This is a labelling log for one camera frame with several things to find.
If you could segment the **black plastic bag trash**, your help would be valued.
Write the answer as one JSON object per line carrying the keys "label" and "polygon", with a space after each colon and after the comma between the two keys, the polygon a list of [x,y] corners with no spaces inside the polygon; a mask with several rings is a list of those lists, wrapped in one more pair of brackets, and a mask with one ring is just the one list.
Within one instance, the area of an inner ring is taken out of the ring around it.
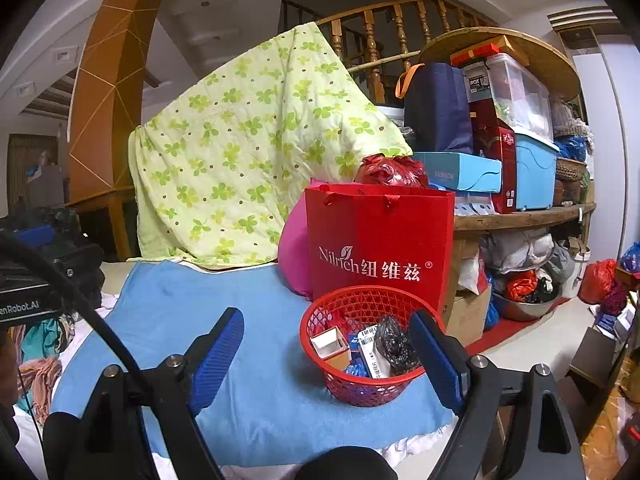
{"label": "black plastic bag trash", "polygon": [[381,318],[376,326],[374,348],[390,364],[394,376],[412,372],[420,365],[407,331],[390,315]]}

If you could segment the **blue white medicine box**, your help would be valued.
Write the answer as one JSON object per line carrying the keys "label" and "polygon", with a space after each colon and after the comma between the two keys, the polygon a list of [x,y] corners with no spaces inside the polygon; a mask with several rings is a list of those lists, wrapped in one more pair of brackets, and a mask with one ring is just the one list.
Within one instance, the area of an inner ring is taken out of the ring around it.
{"label": "blue white medicine box", "polygon": [[371,325],[364,330],[360,330],[357,334],[359,353],[364,364],[367,365],[370,378],[390,378],[390,376],[392,376],[390,362],[382,356],[382,353],[378,351],[375,345],[375,335],[377,331],[378,326],[376,325]]}

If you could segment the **metal bowl with bags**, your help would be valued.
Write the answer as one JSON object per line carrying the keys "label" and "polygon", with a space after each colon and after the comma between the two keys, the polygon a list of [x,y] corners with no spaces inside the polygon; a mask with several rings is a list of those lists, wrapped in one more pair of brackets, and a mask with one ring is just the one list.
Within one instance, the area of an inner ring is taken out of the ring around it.
{"label": "metal bowl with bags", "polygon": [[498,315],[510,321],[528,322],[552,310],[560,285],[544,269],[496,274],[492,277],[492,303]]}

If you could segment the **light blue cardboard box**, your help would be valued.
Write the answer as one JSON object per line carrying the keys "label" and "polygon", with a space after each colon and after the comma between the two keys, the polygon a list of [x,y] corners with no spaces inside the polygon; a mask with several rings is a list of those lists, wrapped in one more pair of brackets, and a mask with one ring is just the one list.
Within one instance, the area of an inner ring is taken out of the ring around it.
{"label": "light blue cardboard box", "polygon": [[498,193],[502,185],[502,163],[459,152],[414,152],[428,183],[468,193]]}

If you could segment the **orange wooden column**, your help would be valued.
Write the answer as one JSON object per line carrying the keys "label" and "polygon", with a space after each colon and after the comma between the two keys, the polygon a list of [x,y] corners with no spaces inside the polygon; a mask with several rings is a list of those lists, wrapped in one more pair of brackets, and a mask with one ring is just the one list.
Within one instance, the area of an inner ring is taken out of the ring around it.
{"label": "orange wooden column", "polygon": [[128,136],[141,124],[151,36],[162,0],[102,0],[78,69],[68,123],[70,206],[106,210],[117,259],[132,256]]}

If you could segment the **magenta pillow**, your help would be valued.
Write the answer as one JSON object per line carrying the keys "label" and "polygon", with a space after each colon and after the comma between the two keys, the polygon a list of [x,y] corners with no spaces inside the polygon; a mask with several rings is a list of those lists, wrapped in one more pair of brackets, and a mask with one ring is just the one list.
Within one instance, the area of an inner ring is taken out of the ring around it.
{"label": "magenta pillow", "polygon": [[288,288],[310,299],[311,270],[304,196],[300,196],[285,221],[278,244],[278,266]]}

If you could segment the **green clover pattern quilt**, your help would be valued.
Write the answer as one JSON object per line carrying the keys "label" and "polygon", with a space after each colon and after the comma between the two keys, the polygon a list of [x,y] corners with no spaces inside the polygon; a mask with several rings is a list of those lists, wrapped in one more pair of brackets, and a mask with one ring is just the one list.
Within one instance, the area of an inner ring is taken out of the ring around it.
{"label": "green clover pattern quilt", "polygon": [[130,133],[142,258],[206,269],[272,261],[312,180],[410,151],[317,25],[258,44]]}

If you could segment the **blue plastic storage bin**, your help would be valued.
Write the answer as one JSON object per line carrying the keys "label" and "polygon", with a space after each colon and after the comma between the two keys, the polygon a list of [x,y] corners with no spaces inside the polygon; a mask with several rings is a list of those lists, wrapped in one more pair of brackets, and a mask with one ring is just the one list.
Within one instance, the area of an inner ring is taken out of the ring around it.
{"label": "blue plastic storage bin", "polygon": [[515,133],[516,209],[548,209],[553,204],[559,149],[550,141]]}

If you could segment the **blue bed blanket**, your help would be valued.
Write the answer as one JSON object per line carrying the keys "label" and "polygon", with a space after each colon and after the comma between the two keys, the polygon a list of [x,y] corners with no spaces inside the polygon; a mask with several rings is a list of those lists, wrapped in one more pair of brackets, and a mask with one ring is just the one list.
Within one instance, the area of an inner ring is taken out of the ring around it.
{"label": "blue bed blanket", "polygon": [[308,301],[283,284],[276,266],[203,273],[138,263],[106,322],[141,368],[154,368],[186,352],[228,307],[244,316],[243,340],[213,404],[196,419],[218,465],[299,464],[344,445],[380,450],[452,421],[426,376],[377,408],[335,399],[299,341]]}

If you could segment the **wooden stair railing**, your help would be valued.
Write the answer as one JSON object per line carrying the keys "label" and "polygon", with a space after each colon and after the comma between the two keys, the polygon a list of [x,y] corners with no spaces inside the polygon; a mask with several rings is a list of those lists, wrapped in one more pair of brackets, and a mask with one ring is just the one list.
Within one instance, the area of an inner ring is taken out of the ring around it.
{"label": "wooden stair railing", "polygon": [[376,104],[396,101],[397,77],[426,44],[452,30],[492,25],[454,0],[395,0],[360,6],[317,22],[336,55]]}

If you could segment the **red plastic bag in paper bag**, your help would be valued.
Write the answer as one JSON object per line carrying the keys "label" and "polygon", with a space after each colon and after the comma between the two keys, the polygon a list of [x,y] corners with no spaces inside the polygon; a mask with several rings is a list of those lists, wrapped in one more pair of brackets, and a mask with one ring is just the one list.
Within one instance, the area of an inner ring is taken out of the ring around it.
{"label": "red plastic bag in paper bag", "polygon": [[428,177],[420,162],[409,156],[387,157],[382,153],[365,157],[354,181],[362,184],[428,187]]}

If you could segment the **left gripper black device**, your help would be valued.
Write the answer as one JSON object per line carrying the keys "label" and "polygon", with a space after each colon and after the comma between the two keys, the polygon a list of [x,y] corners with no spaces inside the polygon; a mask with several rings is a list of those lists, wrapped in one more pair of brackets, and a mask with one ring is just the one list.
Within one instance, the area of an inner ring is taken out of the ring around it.
{"label": "left gripper black device", "polygon": [[[64,292],[58,281],[40,272],[43,266],[63,274],[78,294],[81,291],[51,261],[23,243],[8,230],[1,231],[1,326],[9,328],[57,318],[78,309],[74,296]],[[82,295],[88,306],[89,301]]]}

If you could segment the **blue plastic bag trash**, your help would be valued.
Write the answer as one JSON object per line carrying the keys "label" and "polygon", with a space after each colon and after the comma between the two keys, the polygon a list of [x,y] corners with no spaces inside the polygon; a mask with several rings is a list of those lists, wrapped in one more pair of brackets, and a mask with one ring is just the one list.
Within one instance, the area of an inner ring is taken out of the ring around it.
{"label": "blue plastic bag trash", "polygon": [[353,359],[352,362],[348,364],[348,367],[345,368],[345,373],[356,377],[370,377],[367,365],[364,364],[361,358]]}

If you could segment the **black clothes pile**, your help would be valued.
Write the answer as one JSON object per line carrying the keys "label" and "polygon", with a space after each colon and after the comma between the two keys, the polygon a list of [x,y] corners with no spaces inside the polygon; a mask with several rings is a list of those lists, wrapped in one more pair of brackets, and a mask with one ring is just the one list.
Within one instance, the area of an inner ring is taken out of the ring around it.
{"label": "black clothes pile", "polygon": [[103,249],[81,232],[76,211],[64,207],[16,208],[1,226],[55,264],[93,309],[101,305]]}

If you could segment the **red mesh plastic basket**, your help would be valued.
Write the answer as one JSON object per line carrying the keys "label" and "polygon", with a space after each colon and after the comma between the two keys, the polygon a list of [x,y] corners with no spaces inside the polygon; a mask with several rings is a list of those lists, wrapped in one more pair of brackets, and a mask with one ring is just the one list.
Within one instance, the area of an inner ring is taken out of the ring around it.
{"label": "red mesh plastic basket", "polygon": [[350,286],[328,292],[307,308],[299,325],[302,347],[324,377],[326,388],[346,404],[375,408],[395,400],[413,379],[424,374],[421,365],[403,373],[393,371],[378,351],[377,332],[391,322],[396,333],[408,334],[411,315],[426,311],[444,326],[435,309],[413,294],[387,286]]}

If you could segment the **red Nilrich paper bag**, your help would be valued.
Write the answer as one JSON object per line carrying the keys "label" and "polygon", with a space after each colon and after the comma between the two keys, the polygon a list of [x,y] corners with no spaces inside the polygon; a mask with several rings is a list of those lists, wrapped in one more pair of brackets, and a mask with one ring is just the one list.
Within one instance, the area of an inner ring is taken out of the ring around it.
{"label": "red Nilrich paper bag", "polygon": [[454,193],[325,183],[304,193],[311,297],[356,285],[410,292],[442,312],[454,240]]}

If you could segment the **navy fabric bag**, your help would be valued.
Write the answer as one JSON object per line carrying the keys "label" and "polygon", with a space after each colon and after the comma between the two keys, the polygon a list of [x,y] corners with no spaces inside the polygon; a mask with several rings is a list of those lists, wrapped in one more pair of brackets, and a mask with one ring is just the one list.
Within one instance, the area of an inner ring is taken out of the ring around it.
{"label": "navy fabric bag", "polygon": [[413,131],[415,152],[473,153],[473,129],[464,76],[447,63],[420,63],[398,78],[395,96],[404,101],[404,126]]}

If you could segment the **brown cardboard box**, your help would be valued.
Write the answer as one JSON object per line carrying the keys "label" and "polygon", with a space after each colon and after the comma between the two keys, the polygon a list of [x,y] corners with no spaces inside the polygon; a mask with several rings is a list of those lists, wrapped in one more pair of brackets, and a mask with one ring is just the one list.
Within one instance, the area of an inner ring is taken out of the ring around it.
{"label": "brown cardboard box", "polygon": [[484,334],[490,300],[490,285],[480,295],[465,292],[455,296],[454,303],[444,317],[446,335],[456,338],[463,347],[480,340]]}

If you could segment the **red gift box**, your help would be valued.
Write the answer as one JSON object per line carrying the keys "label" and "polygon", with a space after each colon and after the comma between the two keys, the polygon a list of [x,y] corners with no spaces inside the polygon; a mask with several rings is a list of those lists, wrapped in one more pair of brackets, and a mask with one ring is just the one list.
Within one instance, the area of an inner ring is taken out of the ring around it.
{"label": "red gift box", "polygon": [[492,99],[469,104],[477,154],[501,162],[501,188],[492,194],[492,203],[499,214],[516,209],[516,151],[515,133],[498,117]]}

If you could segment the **clear plastic storage box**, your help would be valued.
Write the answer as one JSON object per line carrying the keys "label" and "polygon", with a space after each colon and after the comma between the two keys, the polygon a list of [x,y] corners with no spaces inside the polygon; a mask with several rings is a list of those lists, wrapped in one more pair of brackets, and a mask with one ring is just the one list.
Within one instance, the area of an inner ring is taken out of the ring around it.
{"label": "clear plastic storage box", "polygon": [[553,140],[549,91],[506,53],[462,68],[470,103],[492,99],[498,119],[514,132]]}

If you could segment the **teal garment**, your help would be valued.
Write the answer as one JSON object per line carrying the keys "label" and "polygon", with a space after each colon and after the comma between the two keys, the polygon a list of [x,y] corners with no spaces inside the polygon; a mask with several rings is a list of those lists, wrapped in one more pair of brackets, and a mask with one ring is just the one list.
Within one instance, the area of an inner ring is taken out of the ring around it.
{"label": "teal garment", "polygon": [[14,330],[17,342],[17,404],[34,411],[40,424],[48,417],[53,388],[63,373],[60,355],[75,337],[75,321],[67,314]]}

